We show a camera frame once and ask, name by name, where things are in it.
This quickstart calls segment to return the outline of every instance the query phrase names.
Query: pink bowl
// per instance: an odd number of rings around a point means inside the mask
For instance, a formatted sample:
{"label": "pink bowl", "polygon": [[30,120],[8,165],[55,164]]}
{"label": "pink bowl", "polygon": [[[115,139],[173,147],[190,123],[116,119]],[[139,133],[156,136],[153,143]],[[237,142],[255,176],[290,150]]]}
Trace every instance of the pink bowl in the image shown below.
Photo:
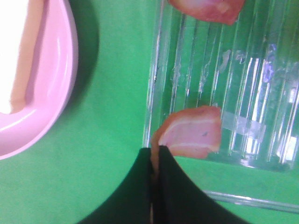
{"label": "pink bowl", "polygon": [[77,66],[78,41],[69,2],[46,1],[28,105],[15,114],[0,114],[0,160],[29,148],[52,127],[69,99]]}

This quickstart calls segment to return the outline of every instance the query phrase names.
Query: pink meat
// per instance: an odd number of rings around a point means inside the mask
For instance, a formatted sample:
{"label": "pink meat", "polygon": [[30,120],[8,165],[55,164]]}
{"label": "pink meat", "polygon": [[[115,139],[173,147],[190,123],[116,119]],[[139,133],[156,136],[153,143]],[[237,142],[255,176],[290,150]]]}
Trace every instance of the pink meat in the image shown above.
{"label": "pink meat", "polygon": [[201,106],[173,113],[151,140],[153,167],[158,170],[159,146],[167,146],[174,156],[202,159],[217,152],[220,142],[220,108]]}
{"label": "pink meat", "polygon": [[198,20],[232,25],[245,0],[169,0],[175,8]]}

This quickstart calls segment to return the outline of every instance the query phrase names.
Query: white object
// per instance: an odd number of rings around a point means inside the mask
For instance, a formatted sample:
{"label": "white object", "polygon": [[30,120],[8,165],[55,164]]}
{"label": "white object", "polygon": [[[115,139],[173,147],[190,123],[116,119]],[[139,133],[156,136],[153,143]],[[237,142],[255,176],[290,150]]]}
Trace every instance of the white object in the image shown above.
{"label": "white object", "polygon": [[0,113],[25,107],[44,0],[6,0],[0,6]]}

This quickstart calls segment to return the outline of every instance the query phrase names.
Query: black object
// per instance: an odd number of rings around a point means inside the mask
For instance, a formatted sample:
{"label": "black object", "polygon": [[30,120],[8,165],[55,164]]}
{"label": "black object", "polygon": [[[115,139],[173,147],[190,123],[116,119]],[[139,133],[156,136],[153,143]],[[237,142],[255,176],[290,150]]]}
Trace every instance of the black object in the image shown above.
{"label": "black object", "polygon": [[248,224],[201,191],[167,147],[160,147],[158,182],[151,181],[150,149],[140,150],[118,189],[80,224]]}

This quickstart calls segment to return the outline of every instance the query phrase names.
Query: transparent plastic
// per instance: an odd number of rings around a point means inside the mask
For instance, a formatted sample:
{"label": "transparent plastic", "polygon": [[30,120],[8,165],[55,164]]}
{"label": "transparent plastic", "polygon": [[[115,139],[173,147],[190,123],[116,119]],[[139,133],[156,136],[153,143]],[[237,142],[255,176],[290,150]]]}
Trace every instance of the transparent plastic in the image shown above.
{"label": "transparent plastic", "polygon": [[[198,21],[158,1],[145,147],[170,113],[216,105],[221,148],[206,160],[247,167],[249,175],[250,168],[272,176],[277,172],[273,178],[295,181],[291,188],[299,192],[299,175],[294,175],[298,103],[299,1],[248,0],[232,26]],[[299,194],[290,203],[274,196],[253,198],[246,189],[241,195],[206,193],[216,200],[299,213]]]}

